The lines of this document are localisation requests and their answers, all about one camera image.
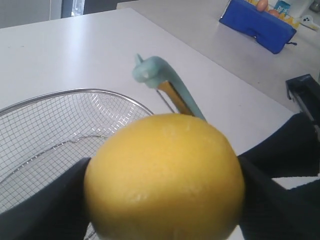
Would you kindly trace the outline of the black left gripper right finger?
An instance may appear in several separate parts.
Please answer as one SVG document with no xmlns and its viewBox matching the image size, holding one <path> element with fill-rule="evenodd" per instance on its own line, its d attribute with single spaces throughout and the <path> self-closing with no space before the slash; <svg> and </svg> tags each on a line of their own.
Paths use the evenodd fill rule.
<svg viewBox="0 0 320 240">
<path fill-rule="evenodd" d="M 239 227 L 246 240 L 318 240 L 320 181 L 285 189 L 241 158 L 245 201 Z"/>
</svg>

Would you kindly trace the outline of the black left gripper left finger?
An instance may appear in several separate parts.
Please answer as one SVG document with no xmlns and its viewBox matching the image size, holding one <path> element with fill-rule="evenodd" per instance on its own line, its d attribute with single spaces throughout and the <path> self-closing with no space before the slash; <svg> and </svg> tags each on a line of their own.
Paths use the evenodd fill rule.
<svg viewBox="0 0 320 240">
<path fill-rule="evenodd" d="M 83 240 L 90 223 L 85 157 L 36 194 L 0 215 L 2 240 Z"/>
</svg>

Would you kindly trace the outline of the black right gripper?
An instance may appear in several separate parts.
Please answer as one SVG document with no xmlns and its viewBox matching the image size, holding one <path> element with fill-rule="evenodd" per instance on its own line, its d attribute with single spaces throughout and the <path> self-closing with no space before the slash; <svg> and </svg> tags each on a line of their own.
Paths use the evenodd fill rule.
<svg viewBox="0 0 320 240">
<path fill-rule="evenodd" d="M 285 81 L 300 112 L 255 147 L 239 155 L 270 178 L 316 177 L 320 173 L 320 84 L 305 74 Z"/>
</svg>

